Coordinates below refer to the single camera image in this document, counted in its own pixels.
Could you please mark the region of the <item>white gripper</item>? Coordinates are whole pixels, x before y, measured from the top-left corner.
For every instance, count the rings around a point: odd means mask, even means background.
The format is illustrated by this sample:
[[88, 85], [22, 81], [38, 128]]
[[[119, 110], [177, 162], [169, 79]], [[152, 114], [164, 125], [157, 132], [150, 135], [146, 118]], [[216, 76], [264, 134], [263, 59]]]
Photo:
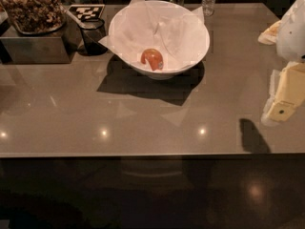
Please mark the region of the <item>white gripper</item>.
[[273, 70], [261, 122], [275, 126], [287, 121], [305, 101], [305, 0], [295, 0], [283, 15], [258, 36], [265, 45], [276, 43], [277, 54], [289, 62]]

